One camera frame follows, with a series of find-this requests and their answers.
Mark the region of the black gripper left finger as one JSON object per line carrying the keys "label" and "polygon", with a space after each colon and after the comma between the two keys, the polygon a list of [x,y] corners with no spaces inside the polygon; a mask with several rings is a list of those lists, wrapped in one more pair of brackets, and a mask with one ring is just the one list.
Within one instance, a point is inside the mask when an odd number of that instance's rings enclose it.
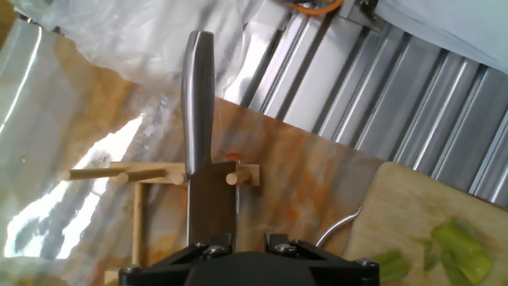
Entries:
{"label": "black gripper left finger", "polygon": [[214,235],[209,242],[195,242],[150,266],[126,266],[118,273],[118,284],[184,285],[193,267],[233,253],[233,235]]}

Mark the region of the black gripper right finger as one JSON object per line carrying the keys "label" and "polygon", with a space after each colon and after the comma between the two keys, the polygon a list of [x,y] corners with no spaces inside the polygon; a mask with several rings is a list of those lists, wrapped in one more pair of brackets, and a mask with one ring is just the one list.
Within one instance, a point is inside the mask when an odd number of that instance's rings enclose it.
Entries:
{"label": "black gripper right finger", "polygon": [[286,234],[265,234],[266,254],[284,258],[291,275],[305,275],[315,285],[379,285],[379,264],[369,259],[347,261],[303,240]]}

